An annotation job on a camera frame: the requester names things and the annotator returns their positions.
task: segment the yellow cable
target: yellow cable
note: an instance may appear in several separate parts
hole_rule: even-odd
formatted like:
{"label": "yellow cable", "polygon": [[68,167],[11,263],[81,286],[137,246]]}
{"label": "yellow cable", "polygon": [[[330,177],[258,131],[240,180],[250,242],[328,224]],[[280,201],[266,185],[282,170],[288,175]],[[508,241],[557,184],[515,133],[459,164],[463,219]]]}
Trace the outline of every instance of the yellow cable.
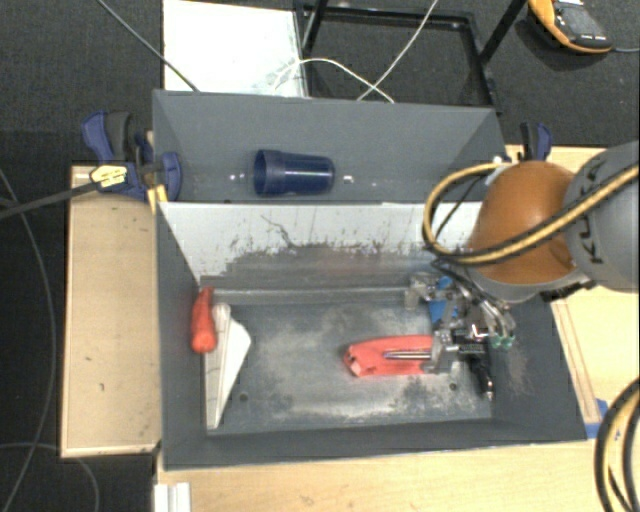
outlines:
{"label": "yellow cable", "polygon": [[[425,234],[427,237],[427,242],[433,247],[437,252],[442,254],[454,254],[453,251],[447,249],[446,247],[438,244],[433,235],[433,231],[431,229],[431,210],[433,208],[433,204],[442,193],[444,189],[451,185],[452,182],[473,174],[480,174],[485,172],[488,169],[495,169],[500,164],[485,164],[478,165],[475,167],[470,167],[468,169],[463,169],[462,171],[458,171],[457,173],[448,176],[443,181],[441,181],[436,187],[433,189],[427,201],[425,203],[424,209],[424,228]],[[568,224],[574,222],[581,215],[583,215],[590,208],[594,207],[601,201],[605,200],[610,194],[615,192],[617,189],[623,187],[630,181],[636,179],[638,177],[638,166],[631,167],[630,169],[624,171],[620,174],[616,179],[611,181],[609,184],[600,187],[600,189],[595,192],[592,196],[583,200],[578,206],[573,208],[571,211],[567,212],[562,217],[556,219],[554,222],[549,225],[538,229],[537,231],[533,231],[528,237],[524,238],[519,242],[514,242],[512,244],[507,245],[501,249],[497,249],[495,251],[491,251],[486,254],[482,254],[480,256],[473,254],[473,252],[465,254],[465,255],[456,255],[456,263],[462,265],[471,265],[476,263],[493,263],[505,256],[512,255],[517,253],[531,245],[535,245],[543,240],[545,237],[550,236],[554,232],[557,232],[567,226]]]}
{"label": "yellow cable", "polygon": [[619,431],[624,430],[624,428],[621,428],[621,427],[623,427],[623,425],[627,423],[627,421],[629,420],[629,416],[633,414],[633,411],[639,405],[640,405],[640,390],[636,389],[631,394],[631,397],[620,408],[620,411],[616,414],[614,421],[612,422],[611,427],[609,429],[609,432],[607,432],[607,437],[604,440],[604,451],[603,451],[603,457],[602,457],[602,465],[603,465],[604,475],[605,475],[604,485],[605,485],[605,492],[614,510],[624,511],[624,508],[618,502],[618,499],[616,498],[613,488],[611,487],[611,482],[609,482],[609,477],[608,477],[609,451],[610,451],[609,444],[611,444],[611,442],[614,441],[614,438]]}
{"label": "yellow cable", "polygon": [[456,171],[450,174],[435,186],[435,188],[431,191],[431,194],[429,194],[429,197],[427,197],[427,200],[424,205],[424,214],[423,214],[424,231],[427,237],[427,242],[430,244],[430,246],[434,247],[437,251],[441,253],[453,254],[451,250],[440,245],[436,241],[435,235],[433,234],[433,230],[431,227],[431,222],[433,220],[431,218],[431,210],[433,209],[433,205],[435,204],[436,200],[440,197],[440,194],[442,194],[449,186],[451,186],[452,183],[462,178],[466,178],[467,176],[473,176],[474,174],[488,174],[487,171],[497,169],[501,165],[503,164],[489,163],[489,164],[476,165],[474,167],[468,167],[466,169],[462,169],[461,171]]}

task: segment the wooden board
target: wooden board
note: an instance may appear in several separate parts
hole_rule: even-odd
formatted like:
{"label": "wooden board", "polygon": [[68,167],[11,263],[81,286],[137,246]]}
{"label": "wooden board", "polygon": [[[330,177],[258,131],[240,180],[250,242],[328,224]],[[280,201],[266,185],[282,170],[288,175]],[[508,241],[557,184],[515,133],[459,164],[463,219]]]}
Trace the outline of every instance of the wooden board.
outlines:
{"label": "wooden board", "polygon": [[[89,169],[72,169],[72,186]],[[149,206],[124,196],[71,201],[63,457],[149,452],[160,439],[153,226]]]}
{"label": "wooden board", "polygon": [[159,473],[193,512],[597,511],[591,443]]}

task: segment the black stand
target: black stand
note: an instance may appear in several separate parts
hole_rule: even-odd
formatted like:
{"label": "black stand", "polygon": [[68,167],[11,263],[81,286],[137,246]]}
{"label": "black stand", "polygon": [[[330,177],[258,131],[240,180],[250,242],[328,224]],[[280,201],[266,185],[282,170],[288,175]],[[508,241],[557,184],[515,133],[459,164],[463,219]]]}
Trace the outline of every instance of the black stand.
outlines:
{"label": "black stand", "polygon": [[[502,15],[502,18],[496,25],[496,28],[486,44],[483,44],[481,41],[478,27],[472,13],[434,10],[426,25],[426,28],[428,28],[429,25],[446,25],[453,30],[468,32],[471,40],[472,63],[477,66],[477,71],[480,74],[482,87],[486,94],[488,103],[492,105],[498,113],[501,113],[501,106],[496,92],[496,85],[491,76],[488,63],[513,25],[518,13],[522,10],[526,1],[527,0],[511,1],[509,7],[507,7],[507,10]],[[415,20],[419,23],[425,15],[423,11],[418,10],[389,11],[340,6],[329,7],[328,3],[329,0],[316,0],[315,5],[312,6],[305,3],[305,0],[295,1],[294,5],[296,21],[298,24],[298,33],[302,34],[300,39],[302,58],[311,57],[322,20],[327,16],[334,18],[358,17],[372,21],[375,19],[380,20],[382,18],[403,21]],[[307,84],[310,85],[309,75],[306,76]]]}

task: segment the white paper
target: white paper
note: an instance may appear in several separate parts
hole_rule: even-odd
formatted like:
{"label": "white paper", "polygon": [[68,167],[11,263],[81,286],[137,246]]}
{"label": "white paper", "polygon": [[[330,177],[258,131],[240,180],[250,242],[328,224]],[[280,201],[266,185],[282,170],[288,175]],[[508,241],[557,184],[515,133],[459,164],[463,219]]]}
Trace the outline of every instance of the white paper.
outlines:
{"label": "white paper", "polygon": [[[277,90],[274,84],[298,57],[290,11],[165,0],[164,55],[201,91],[304,94],[298,69]],[[190,90],[166,66],[164,87]]]}
{"label": "white paper", "polygon": [[233,385],[240,373],[251,337],[243,325],[231,317],[228,304],[213,307],[218,346],[204,354],[207,427],[218,428]]}
{"label": "white paper", "polygon": [[[442,224],[454,206],[455,203],[451,202],[443,202],[437,206],[432,222],[434,233],[438,230],[440,224]],[[476,225],[476,220],[480,213],[480,206],[482,206],[482,203],[479,201],[462,203],[443,228],[442,233],[440,233],[438,237],[438,242],[449,249],[455,249],[465,245]]]}

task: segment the red handle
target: red handle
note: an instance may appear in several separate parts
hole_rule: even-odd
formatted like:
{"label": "red handle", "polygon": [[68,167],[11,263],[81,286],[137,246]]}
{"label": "red handle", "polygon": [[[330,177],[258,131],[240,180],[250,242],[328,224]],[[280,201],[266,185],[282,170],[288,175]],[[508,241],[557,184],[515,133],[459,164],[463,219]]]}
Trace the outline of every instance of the red handle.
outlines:
{"label": "red handle", "polygon": [[387,359],[394,351],[429,352],[433,338],[424,334],[408,334],[376,338],[350,345],[344,354],[344,363],[356,377],[370,375],[419,375],[424,373],[423,359]]}
{"label": "red handle", "polygon": [[200,290],[191,310],[191,348],[198,354],[211,352],[216,348],[216,326],[211,315],[213,287]]}

